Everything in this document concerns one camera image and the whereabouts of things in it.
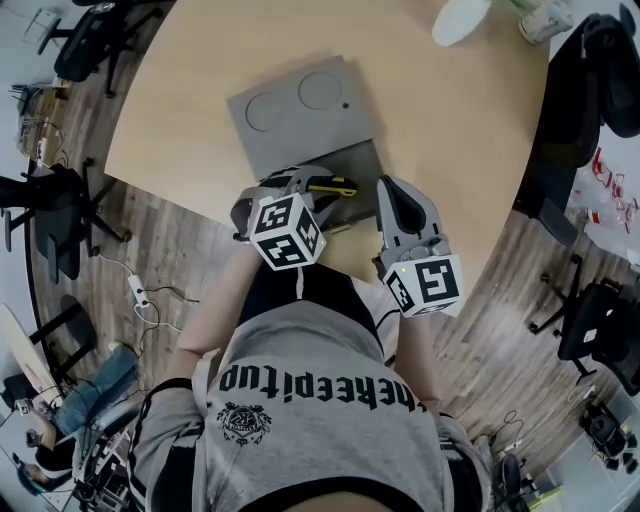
round table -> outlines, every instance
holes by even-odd
[[[230,224],[255,184],[226,100],[342,55],[363,84],[384,172],[437,206],[471,293],[500,236],[533,143],[548,45],[492,8],[467,39],[431,37],[443,0],[180,0],[127,94],[106,172]],[[332,235],[321,263],[378,283],[374,219]]]

power strip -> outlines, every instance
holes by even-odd
[[[144,291],[144,286],[142,286],[142,281],[140,277],[138,277],[138,274],[131,274],[131,276],[129,276],[129,286],[131,287],[133,296],[136,298],[138,307],[142,309],[148,308],[151,303],[149,302],[147,293]]]

person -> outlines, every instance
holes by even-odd
[[[429,322],[400,319],[394,371],[351,278],[321,265],[274,272],[238,247],[142,406],[128,459],[135,504],[486,508],[488,471],[437,412]]]
[[[136,381],[137,356],[118,342],[109,344],[111,356],[89,379],[83,379],[48,415],[48,404],[29,410],[36,424],[25,435],[27,447],[35,448],[36,464],[27,464],[14,453],[18,478],[29,492],[49,492],[71,477],[78,442],[88,439],[87,430],[102,412]]]

floor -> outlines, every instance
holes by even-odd
[[[107,100],[102,94],[104,71],[77,84],[71,92],[62,127],[64,149],[76,168],[86,156],[96,160],[92,186],[102,180],[118,114],[154,30],[150,27],[140,38],[138,53],[127,55],[120,63],[116,98]],[[141,276],[147,288],[171,285],[188,297],[200,298],[215,282],[234,247],[229,228],[123,183],[105,201],[103,216],[114,227],[133,233],[127,245],[103,241],[103,254],[125,262]],[[571,250],[566,249],[540,224],[512,212],[461,315],[457,319],[433,315],[432,332],[428,334],[435,340],[441,363],[446,390],[444,410],[457,417],[471,436],[495,431],[506,413],[517,411],[525,422],[521,433],[524,442],[518,453],[528,459],[527,469],[534,475],[544,470],[579,433],[576,418],[580,406],[568,402],[577,379],[575,368],[557,359],[558,341],[550,331],[534,337],[527,330],[530,321],[546,317],[558,307],[557,299],[540,283],[540,273],[550,272],[568,286],[572,277],[569,259],[574,251],[585,257],[583,285],[604,276],[622,283],[633,282],[627,262],[601,251],[586,237],[581,237]],[[35,253],[32,263],[43,322],[58,313],[60,297],[70,293],[84,305],[96,325],[100,346],[96,354],[77,365],[77,375],[90,373],[107,356],[106,346],[112,340],[138,346],[148,326],[134,314],[124,268],[101,258],[88,259],[83,251],[78,280],[72,282],[62,276],[60,284],[54,286],[47,277],[45,259]],[[374,319],[393,308],[384,289],[364,283],[357,286]],[[183,326],[194,308],[169,290],[150,295],[163,322]],[[153,308],[142,314],[156,321]],[[395,315],[381,327],[390,354],[396,329]],[[177,333],[169,327],[146,334],[140,358],[141,390],[158,382],[176,338]],[[55,333],[51,341],[57,353],[73,350],[64,330]],[[586,364],[589,368],[599,366],[591,361]],[[618,384],[602,369],[597,387],[600,395],[611,396]],[[512,442],[515,431],[514,427],[505,428],[497,446]]]

office chair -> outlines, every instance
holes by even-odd
[[[640,133],[636,27],[622,4],[620,18],[588,16],[549,63],[538,129],[513,205],[565,246],[578,236],[564,215],[573,180],[592,160],[600,126],[623,138]]]
[[[69,279],[77,279],[81,242],[86,243],[89,257],[100,254],[100,248],[93,245],[92,226],[118,243],[131,240],[130,232],[119,235],[98,216],[100,203],[116,180],[110,179],[92,198],[88,178],[91,165],[93,160],[87,158],[82,164],[82,177],[75,170],[56,164],[51,167],[53,173],[46,176],[27,175],[25,182],[0,180],[4,208],[29,208],[16,219],[12,219],[10,211],[3,212],[7,251],[11,251],[12,231],[35,218],[36,246],[48,260],[49,276],[54,283],[59,281],[59,271]]]
[[[561,338],[558,358],[572,361],[580,372],[576,385],[596,373],[587,371],[580,362],[591,356],[609,368],[625,391],[634,396],[640,392],[640,312],[635,303],[621,296],[622,287],[607,278],[580,291],[582,258],[574,254],[571,262],[576,271],[568,295],[551,284],[549,274],[540,276],[563,304],[541,325],[529,324],[529,331],[538,335],[564,317],[562,328],[554,330],[553,335]]]
[[[78,21],[73,29],[60,29],[57,19],[47,30],[38,55],[41,55],[51,39],[66,38],[60,54],[54,64],[54,70],[60,78],[72,82],[85,81],[105,59],[109,59],[105,94],[107,98],[115,95],[112,89],[113,77],[120,54],[125,50],[133,50],[130,41],[133,36],[151,18],[160,18],[162,10],[153,9],[138,21],[127,25],[126,18],[131,10],[139,4],[157,3],[158,0],[116,0],[114,2],[97,2],[90,0],[73,0],[80,6],[91,7]]]

